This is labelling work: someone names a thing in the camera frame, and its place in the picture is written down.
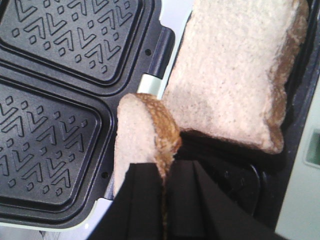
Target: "brown crust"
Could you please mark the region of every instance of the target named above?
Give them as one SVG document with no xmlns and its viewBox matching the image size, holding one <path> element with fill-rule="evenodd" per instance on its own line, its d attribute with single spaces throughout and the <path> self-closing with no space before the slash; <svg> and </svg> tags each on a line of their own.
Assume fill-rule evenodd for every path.
<svg viewBox="0 0 320 240">
<path fill-rule="evenodd" d="M 155 139 L 158 152 L 155 156 L 156 165 L 162 179 L 165 180 L 174 160 L 173 155 L 182 144 L 179 127 L 171 113 L 155 96 L 145 93 L 137 93 L 135 96 L 145 104 L 151 115 L 157 135 Z"/>
<path fill-rule="evenodd" d="M 296 19 L 287 33 L 281 55 L 270 71 L 270 79 L 273 79 L 270 96 L 272 106 L 269 111 L 267 110 L 264 113 L 264 122 L 269 128 L 273 147 L 263 149 L 263 146 L 260 146 L 263 151 L 270 154 L 277 154 L 283 150 L 284 139 L 280 126 L 285 118 L 287 104 L 287 95 L 284 84 L 287 82 L 295 58 L 300 51 L 300 44 L 304 42 L 307 34 L 309 6 L 306 0 L 294 0 L 292 4 L 297 3 L 299 6 L 296 13 Z"/>
</svg>

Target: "screw hole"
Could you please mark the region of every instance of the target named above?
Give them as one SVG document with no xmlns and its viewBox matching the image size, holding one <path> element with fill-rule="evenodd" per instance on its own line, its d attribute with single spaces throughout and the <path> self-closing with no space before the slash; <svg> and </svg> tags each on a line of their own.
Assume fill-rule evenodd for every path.
<svg viewBox="0 0 320 240">
<path fill-rule="evenodd" d="M 107 178 L 109 177 L 109 173 L 107 173 L 107 172 L 105 171 L 105 172 L 101 173 L 101 177 L 102 177 L 103 179 L 107 179 Z"/>
<path fill-rule="evenodd" d="M 147 55 L 147 56 L 151 56 L 151 50 L 150 49 L 146 49 L 145 51 L 145 55 Z"/>
</svg>

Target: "black cooking plate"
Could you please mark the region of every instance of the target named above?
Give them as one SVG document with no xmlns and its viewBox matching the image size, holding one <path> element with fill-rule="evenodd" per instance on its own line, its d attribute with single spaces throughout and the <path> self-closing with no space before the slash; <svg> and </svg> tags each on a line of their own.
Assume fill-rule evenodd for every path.
<svg viewBox="0 0 320 240">
<path fill-rule="evenodd" d="M 142 74 L 162 78 L 172 51 L 160 11 L 161 0 L 0 0 L 1 222 L 72 227 L 104 196 L 119 100 Z"/>
</svg>

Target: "sandwich maker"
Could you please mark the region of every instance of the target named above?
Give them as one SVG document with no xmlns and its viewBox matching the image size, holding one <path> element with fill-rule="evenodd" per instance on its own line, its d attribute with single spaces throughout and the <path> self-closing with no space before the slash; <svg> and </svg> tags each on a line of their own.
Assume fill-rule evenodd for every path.
<svg viewBox="0 0 320 240">
<path fill-rule="evenodd" d="M 135 92 L 161 98 L 192 2 L 0 0 L 2 225 L 61 231 L 112 200 L 118 103 Z M 177 155 L 198 160 L 256 220 L 304 240 L 320 238 L 320 3 L 308 3 L 306 41 L 286 84 L 284 151 L 182 134 Z"/>
<path fill-rule="evenodd" d="M 0 0 L 0 222 L 71 228 L 105 196 L 119 100 L 164 89 L 178 50 L 166 5 Z"/>
</svg>

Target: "white bread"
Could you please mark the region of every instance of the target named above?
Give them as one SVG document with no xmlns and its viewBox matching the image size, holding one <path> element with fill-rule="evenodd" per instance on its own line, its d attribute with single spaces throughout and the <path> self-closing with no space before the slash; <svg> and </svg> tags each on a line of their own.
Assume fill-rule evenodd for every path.
<svg viewBox="0 0 320 240">
<path fill-rule="evenodd" d="M 281 152 L 307 17 L 306 0 L 195 0 L 163 97 L 181 130 Z"/>
<path fill-rule="evenodd" d="M 117 109 L 114 148 L 116 195 L 131 163 L 156 163 L 164 180 L 181 145 L 179 127 L 164 105 L 150 94 L 127 94 Z"/>
</svg>

